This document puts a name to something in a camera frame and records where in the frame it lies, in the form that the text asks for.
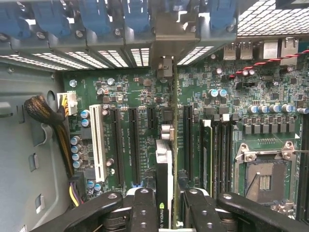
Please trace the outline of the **black RAM slot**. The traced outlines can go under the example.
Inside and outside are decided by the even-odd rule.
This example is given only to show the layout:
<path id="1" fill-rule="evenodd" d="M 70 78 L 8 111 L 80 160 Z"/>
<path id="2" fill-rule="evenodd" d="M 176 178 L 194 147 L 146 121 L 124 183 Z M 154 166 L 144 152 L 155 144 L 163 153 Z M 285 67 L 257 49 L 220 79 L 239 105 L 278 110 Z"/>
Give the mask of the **black RAM slot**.
<path id="1" fill-rule="evenodd" d="M 219 139 L 219 121 L 214 121 L 213 127 L 213 192 L 217 196 L 218 192 L 218 139 Z"/>
<path id="2" fill-rule="evenodd" d="M 227 183 L 226 190 L 231 190 L 232 185 L 232 137 L 233 137 L 233 122 L 228 121 L 227 123 Z"/>
<path id="3" fill-rule="evenodd" d="M 225 191 L 226 182 L 226 122 L 220 124 L 220 192 Z"/>

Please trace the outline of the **CPU socket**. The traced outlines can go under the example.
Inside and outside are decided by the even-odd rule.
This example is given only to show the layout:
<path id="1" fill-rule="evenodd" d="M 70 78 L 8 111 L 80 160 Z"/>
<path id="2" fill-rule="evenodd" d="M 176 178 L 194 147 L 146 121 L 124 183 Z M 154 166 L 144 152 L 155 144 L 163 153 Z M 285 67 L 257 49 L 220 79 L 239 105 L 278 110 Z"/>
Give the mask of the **CPU socket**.
<path id="1" fill-rule="evenodd" d="M 281 213 L 295 207 L 297 154 L 294 142 L 250 146 L 242 142 L 234 157 L 233 192 Z"/>

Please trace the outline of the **white expansion slot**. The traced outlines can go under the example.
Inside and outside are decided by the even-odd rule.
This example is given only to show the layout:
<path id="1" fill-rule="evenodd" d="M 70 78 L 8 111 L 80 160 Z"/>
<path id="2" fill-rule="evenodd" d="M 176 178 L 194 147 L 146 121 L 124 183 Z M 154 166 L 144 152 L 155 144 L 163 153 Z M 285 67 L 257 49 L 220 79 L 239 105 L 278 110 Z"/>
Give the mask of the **white expansion slot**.
<path id="1" fill-rule="evenodd" d="M 97 182 L 105 182 L 108 172 L 104 142 L 103 115 L 100 104 L 89 106 L 95 178 Z"/>

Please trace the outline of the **short black expansion slot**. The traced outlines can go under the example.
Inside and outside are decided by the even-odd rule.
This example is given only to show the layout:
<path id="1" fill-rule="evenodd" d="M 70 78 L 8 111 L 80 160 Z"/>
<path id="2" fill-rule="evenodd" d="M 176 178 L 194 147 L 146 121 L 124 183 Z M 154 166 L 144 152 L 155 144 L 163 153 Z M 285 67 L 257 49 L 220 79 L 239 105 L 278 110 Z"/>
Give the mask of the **short black expansion slot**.
<path id="1" fill-rule="evenodd" d="M 148 129 L 156 128 L 156 109 L 154 106 L 147 107 L 147 124 Z"/>

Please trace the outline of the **green motherboard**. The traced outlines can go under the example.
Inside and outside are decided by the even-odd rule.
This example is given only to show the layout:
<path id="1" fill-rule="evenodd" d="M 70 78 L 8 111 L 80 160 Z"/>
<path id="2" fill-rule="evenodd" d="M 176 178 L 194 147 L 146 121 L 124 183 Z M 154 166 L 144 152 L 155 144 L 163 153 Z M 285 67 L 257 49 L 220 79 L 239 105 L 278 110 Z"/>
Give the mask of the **green motherboard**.
<path id="1" fill-rule="evenodd" d="M 294 142 L 296 150 L 309 150 L 309 42 L 299 42 L 295 66 L 282 66 L 285 57 L 262 62 L 223 60 L 223 52 L 177 70 L 177 172 L 179 186 L 213 192 L 213 127 L 219 121 L 218 192 L 220 192 L 220 124 L 233 122 L 232 170 L 240 143 L 250 146 L 280 145 Z M 156 186 L 156 141 L 163 124 L 161 109 L 167 105 L 167 86 L 150 69 L 79 71 L 64 75 L 67 92 L 75 92 L 78 113 L 69 117 L 73 168 L 83 172 L 86 201 L 116 190 L 126 194 L 136 187 Z M 89 106 L 100 104 L 103 115 L 104 142 L 108 176 L 97 182 L 93 158 Z M 193 108 L 193 174 L 189 180 L 183 157 L 183 107 Z M 156 109 L 156 128 L 148 129 L 147 107 Z M 139 117 L 141 183 L 133 184 L 128 109 L 137 107 Z M 121 117 L 125 183 L 116 182 L 111 110 L 118 108 Z M 297 154 L 296 203 L 284 214 L 300 219 L 308 204 L 305 186 L 309 154 Z M 226 182 L 227 183 L 227 148 Z"/>

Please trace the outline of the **white power connector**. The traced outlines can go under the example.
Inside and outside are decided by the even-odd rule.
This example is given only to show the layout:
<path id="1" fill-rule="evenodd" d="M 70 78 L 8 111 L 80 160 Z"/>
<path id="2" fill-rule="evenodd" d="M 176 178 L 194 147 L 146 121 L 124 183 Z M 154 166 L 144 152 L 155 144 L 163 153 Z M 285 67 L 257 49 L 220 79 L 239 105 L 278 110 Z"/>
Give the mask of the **white power connector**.
<path id="1" fill-rule="evenodd" d="M 78 102 L 75 92 L 58 93 L 57 104 L 59 108 L 64 108 L 65 116 L 71 116 L 78 113 Z"/>

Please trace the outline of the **open black PC case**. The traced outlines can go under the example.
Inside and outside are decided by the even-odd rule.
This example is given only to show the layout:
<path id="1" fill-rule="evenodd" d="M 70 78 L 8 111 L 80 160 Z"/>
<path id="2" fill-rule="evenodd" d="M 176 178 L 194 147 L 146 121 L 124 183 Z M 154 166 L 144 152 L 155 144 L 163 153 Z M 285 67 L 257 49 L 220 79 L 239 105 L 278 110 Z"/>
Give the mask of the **open black PC case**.
<path id="1" fill-rule="evenodd" d="M 65 116 L 64 108 L 57 104 L 57 94 L 67 92 L 64 75 L 127 69 L 150 69 L 156 73 L 152 67 L 152 45 L 159 12 L 195 11 L 198 16 L 199 40 L 177 63 L 177 70 L 223 52 L 230 43 L 237 44 L 240 58 L 240 44 L 251 42 L 253 59 L 262 62 L 267 60 L 261 57 L 264 41 L 278 40 L 278 57 L 280 42 L 286 37 L 309 42 L 309 0 L 237 0 L 236 24 L 220 30 L 210 28 L 208 0 L 147 0 L 150 28 L 143 33 L 126 26 L 122 0 L 105 0 L 112 31 L 93 40 L 86 38 L 78 0 L 60 0 L 71 30 L 70 35 L 61 38 L 36 23 L 31 4 L 44 0 L 0 1 L 22 3 L 31 30 L 31 36 L 23 40 L 0 34 L 0 232 L 30 232 L 76 208 L 69 195 L 69 180 L 76 173 L 70 116 Z M 309 164 L 306 182 L 305 215 L 300 219 L 287 217 L 309 225 Z M 154 191 L 156 232 L 196 232 L 184 195 L 186 190 L 199 189 L 212 202 L 219 194 L 232 192 L 212 197 L 203 188 L 182 188 L 178 172 L 175 183 L 177 201 L 172 229 L 158 227 L 155 186 L 131 188 L 126 194 L 111 190 L 123 195 L 127 211 L 123 217 L 111 213 L 104 219 L 104 227 L 94 232 L 126 232 L 129 207 L 139 188 Z M 253 228 L 252 223 L 216 210 L 227 232 Z"/>

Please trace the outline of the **silver USB port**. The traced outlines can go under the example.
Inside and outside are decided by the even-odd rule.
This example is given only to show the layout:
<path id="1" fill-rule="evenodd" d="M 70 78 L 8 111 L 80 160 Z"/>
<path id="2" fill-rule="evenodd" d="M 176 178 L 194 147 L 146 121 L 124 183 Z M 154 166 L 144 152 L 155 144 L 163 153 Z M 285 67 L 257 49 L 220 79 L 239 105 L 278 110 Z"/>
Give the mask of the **silver USB port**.
<path id="1" fill-rule="evenodd" d="M 253 59 L 253 45 L 251 42 L 240 44 L 240 59 L 241 60 Z"/>
<path id="2" fill-rule="evenodd" d="M 223 60 L 236 60 L 237 59 L 237 44 L 229 43 L 224 46 Z"/>

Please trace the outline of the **silver port block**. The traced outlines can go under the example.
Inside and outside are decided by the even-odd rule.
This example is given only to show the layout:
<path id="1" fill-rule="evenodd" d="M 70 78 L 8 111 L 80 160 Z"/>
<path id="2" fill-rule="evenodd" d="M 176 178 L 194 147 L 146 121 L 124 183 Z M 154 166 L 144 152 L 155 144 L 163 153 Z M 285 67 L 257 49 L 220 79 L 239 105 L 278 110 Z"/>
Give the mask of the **silver port block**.
<path id="1" fill-rule="evenodd" d="M 262 59 L 271 59 L 278 57 L 278 40 L 274 41 L 264 41 L 261 48 L 261 57 Z"/>

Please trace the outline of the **silver ethernet port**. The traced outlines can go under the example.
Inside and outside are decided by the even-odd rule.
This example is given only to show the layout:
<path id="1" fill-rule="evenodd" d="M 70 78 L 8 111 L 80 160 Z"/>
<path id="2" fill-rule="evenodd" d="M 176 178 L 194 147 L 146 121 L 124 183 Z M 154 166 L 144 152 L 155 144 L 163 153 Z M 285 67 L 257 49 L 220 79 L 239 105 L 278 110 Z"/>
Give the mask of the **silver ethernet port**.
<path id="1" fill-rule="evenodd" d="M 281 60 L 282 66 L 295 66 L 297 63 L 297 57 L 295 56 L 298 53 L 299 40 L 293 37 L 286 37 L 282 41 L 281 45 L 281 57 L 285 57 Z"/>

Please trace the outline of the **blue card retention clip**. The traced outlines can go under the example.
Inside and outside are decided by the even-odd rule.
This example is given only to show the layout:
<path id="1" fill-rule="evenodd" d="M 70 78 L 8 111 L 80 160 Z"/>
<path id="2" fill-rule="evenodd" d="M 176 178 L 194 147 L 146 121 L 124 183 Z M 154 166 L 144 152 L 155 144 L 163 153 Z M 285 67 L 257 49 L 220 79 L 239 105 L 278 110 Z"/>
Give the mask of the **blue card retention clip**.
<path id="1" fill-rule="evenodd" d="M 150 28 L 147 0 L 122 0 L 126 26 L 135 33 L 146 32 Z"/>
<path id="2" fill-rule="evenodd" d="M 0 1 L 0 34 L 23 40 L 31 36 L 26 7 L 19 1 Z"/>
<path id="3" fill-rule="evenodd" d="M 226 29 L 236 24 L 237 0 L 208 0 L 211 30 Z"/>
<path id="4" fill-rule="evenodd" d="M 31 7 L 41 29 L 58 38 L 70 35 L 70 23 L 60 0 L 35 1 Z"/>
<path id="5" fill-rule="evenodd" d="M 78 3 L 87 39 L 93 40 L 111 33 L 112 24 L 105 0 L 78 0 Z"/>

